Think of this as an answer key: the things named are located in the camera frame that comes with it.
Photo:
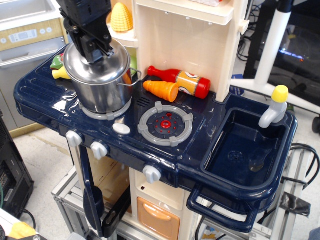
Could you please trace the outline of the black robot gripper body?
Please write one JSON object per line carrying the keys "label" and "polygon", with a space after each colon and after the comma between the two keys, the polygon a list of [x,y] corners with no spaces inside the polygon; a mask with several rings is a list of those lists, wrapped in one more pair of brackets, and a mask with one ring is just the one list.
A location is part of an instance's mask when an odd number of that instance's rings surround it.
{"label": "black robot gripper body", "polygon": [[109,0],[58,0],[57,3],[69,34],[80,32],[91,37],[96,48],[106,50],[106,55],[113,50],[107,26],[107,17],[112,11]]}

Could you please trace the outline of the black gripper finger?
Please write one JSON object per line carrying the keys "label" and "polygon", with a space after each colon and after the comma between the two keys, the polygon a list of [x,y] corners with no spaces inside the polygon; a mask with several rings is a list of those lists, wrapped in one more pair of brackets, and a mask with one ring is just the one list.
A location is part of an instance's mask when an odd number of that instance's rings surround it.
{"label": "black gripper finger", "polygon": [[70,32],[69,34],[80,55],[88,63],[95,63],[97,61],[97,47],[92,38],[82,32]]}
{"label": "black gripper finger", "polygon": [[99,61],[103,56],[105,56],[106,50],[103,48],[95,48],[92,52],[91,52],[91,57],[92,57],[92,62],[95,63],[97,61]]}

